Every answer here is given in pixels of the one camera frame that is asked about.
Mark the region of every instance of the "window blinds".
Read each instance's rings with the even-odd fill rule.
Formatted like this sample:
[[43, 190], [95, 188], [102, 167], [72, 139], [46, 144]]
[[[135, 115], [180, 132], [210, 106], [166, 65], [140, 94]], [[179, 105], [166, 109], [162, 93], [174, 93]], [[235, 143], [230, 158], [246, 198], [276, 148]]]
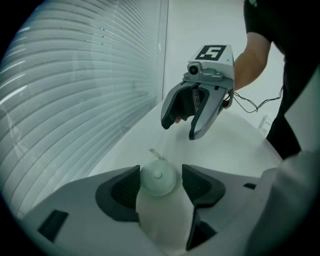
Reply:
[[48, 0], [0, 66], [0, 189], [23, 217], [162, 100], [168, 0]]

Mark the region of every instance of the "wire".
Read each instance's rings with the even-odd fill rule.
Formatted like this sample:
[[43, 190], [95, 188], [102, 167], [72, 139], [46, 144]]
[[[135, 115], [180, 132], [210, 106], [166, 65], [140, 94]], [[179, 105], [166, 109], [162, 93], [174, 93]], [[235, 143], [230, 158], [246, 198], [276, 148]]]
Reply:
[[240, 107], [241, 107], [245, 112], [247, 112], [247, 113], [250, 114], [250, 113], [253, 113], [253, 112], [258, 112], [259, 108], [261, 108], [261, 107], [262, 107], [264, 104], [266, 104], [267, 102], [279, 100], [279, 99], [281, 98], [281, 96], [282, 96], [283, 88], [284, 88], [284, 87], [282, 86], [282, 87], [281, 87], [281, 90], [280, 90], [280, 92], [279, 92], [278, 97], [266, 99], [266, 100], [264, 100], [263, 102], [261, 102], [258, 106], [257, 106], [253, 101], [251, 101], [250, 99], [247, 99], [247, 98], [245, 98], [245, 97], [240, 96], [239, 93], [237, 93], [237, 92], [234, 92], [234, 93], [233, 93], [235, 96], [239, 97], [240, 99], [246, 100], [246, 101], [250, 102], [250, 103], [255, 107], [255, 110], [253, 110], [253, 111], [247, 111], [247, 110], [240, 104], [240, 102], [237, 101], [237, 99], [236, 99], [235, 97], [234, 97], [234, 100], [240, 105]]

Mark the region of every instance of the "black slot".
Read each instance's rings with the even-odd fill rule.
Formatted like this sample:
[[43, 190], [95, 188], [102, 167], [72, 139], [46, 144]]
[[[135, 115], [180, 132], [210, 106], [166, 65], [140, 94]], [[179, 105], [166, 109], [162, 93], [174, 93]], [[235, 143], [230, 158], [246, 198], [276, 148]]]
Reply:
[[38, 232], [49, 241], [54, 242], [68, 215], [67, 212], [54, 210], [38, 228]]
[[195, 248], [208, 239], [212, 238], [217, 232], [213, 230], [207, 223], [199, 221], [193, 228], [193, 232], [188, 240], [186, 250], [189, 251]]
[[256, 188], [256, 184], [253, 184], [253, 183], [246, 183], [243, 185], [245, 188], [248, 188], [248, 189], [251, 189], [251, 190], [254, 190]]

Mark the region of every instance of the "person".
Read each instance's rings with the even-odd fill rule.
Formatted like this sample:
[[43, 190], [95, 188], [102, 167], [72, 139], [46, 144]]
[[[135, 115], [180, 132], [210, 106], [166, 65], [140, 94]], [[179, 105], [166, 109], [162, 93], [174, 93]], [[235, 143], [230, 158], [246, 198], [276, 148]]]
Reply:
[[243, 9], [247, 44], [234, 62], [234, 89], [251, 84], [261, 75], [274, 42], [284, 54], [285, 64], [282, 101], [267, 140], [285, 159], [301, 150], [284, 114], [319, 63], [317, 8], [301, 1], [245, 0]]

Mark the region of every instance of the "white cap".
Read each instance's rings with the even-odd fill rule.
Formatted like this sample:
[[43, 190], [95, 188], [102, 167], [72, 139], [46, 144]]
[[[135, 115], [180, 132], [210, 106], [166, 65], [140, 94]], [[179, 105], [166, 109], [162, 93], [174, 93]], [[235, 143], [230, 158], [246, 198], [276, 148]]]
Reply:
[[164, 160], [155, 160], [142, 167], [141, 187], [152, 196], [161, 197], [171, 192], [177, 182], [176, 168]]

